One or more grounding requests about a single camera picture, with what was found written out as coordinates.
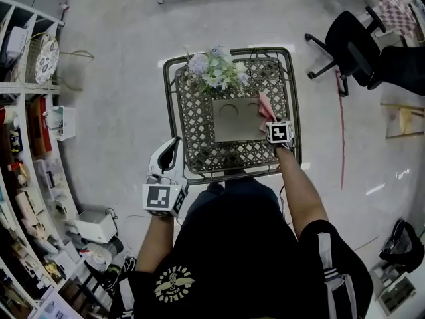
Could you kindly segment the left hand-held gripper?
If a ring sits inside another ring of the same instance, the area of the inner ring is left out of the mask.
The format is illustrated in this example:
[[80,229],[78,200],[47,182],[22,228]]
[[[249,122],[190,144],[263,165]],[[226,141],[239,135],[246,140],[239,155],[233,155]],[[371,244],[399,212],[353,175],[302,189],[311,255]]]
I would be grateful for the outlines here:
[[177,218],[188,194],[184,170],[183,140],[177,136],[162,144],[150,158],[147,182],[143,184],[143,209],[154,217]]

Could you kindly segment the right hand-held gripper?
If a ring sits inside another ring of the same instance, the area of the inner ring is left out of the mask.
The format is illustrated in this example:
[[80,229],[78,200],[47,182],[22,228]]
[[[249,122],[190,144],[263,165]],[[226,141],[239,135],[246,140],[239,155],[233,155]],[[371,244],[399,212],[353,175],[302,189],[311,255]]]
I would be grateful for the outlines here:
[[289,120],[266,122],[266,139],[273,146],[282,146],[286,149],[294,148],[294,131]]

